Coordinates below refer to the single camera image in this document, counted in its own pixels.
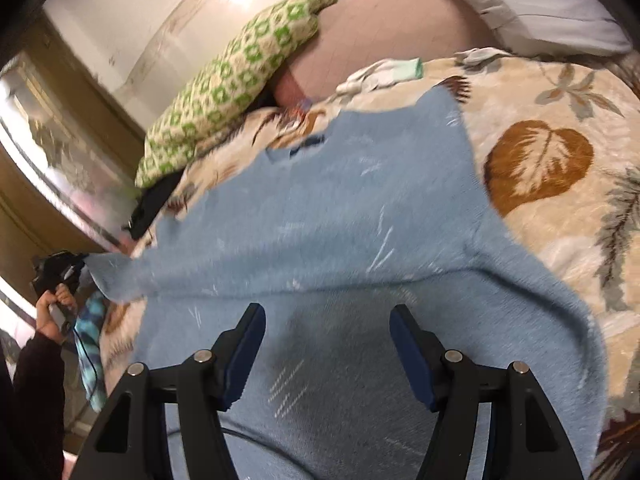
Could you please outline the person's left hand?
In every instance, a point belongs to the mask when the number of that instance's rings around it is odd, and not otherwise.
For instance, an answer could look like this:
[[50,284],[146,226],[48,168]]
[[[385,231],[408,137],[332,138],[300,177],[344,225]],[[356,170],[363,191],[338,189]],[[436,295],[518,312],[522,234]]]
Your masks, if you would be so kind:
[[58,315],[53,314],[55,307],[63,307],[73,314],[77,313],[76,299],[65,284],[58,284],[54,292],[46,290],[36,303],[36,331],[57,344],[62,344],[66,336],[56,322]]

